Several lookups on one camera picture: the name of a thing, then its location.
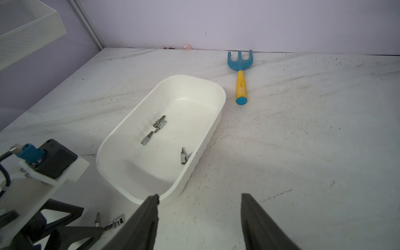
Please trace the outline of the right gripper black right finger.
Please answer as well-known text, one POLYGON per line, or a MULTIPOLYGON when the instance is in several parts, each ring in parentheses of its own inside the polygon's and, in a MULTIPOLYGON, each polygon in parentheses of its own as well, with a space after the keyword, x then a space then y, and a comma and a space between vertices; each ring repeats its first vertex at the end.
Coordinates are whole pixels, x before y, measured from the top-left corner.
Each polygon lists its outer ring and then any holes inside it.
POLYGON ((247 250, 299 249, 248 193, 241 195, 241 225, 247 250))

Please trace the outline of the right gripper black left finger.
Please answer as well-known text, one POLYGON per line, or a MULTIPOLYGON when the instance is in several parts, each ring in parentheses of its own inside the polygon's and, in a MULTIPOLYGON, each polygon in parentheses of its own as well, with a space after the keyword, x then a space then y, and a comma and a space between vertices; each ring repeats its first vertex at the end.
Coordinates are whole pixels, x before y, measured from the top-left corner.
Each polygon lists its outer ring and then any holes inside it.
POLYGON ((103 249, 152 250, 157 236, 158 205, 159 195, 149 196, 103 249))

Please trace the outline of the metal screwdriver bit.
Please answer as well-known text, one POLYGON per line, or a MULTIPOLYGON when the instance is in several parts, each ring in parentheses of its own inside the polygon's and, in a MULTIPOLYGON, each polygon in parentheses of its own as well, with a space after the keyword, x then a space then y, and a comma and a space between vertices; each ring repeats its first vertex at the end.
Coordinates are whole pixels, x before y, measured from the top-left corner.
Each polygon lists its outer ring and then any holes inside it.
POLYGON ((186 154, 185 161, 188 161, 191 155, 192 155, 192 153, 186 154))
POLYGON ((182 165, 186 164, 186 153, 184 151, 184 148, 181 149, 180 160, 182 165))
POLYGON ((145 137, 144 137, 144 139, 141 141, 141 144, 142 145, 146 145, 147 143, 148 143, 148 141, 150 140, 150 138, 152 137, 152 135, 153 135, 153 131, 151 131, 148 135, 146 135, 145 137))
POLYGON ((164 120, 165 115, 161 116, 159 119, 157 119, 154 123, 153 123, 153 127, 156 128, 158 127, 158 125, 164 120))
POLYGON ((155 133, 157 133, 167 122, 165 120, 161 120, 157 125, 156 125, 156 129, 155 129, 155 133))
POLYGON ((111 221, 106 227, 104 227, 104 232, 110 231, 112 229, 116 229, 124 224, 124 217, 119 217, 113 221, 111 221))

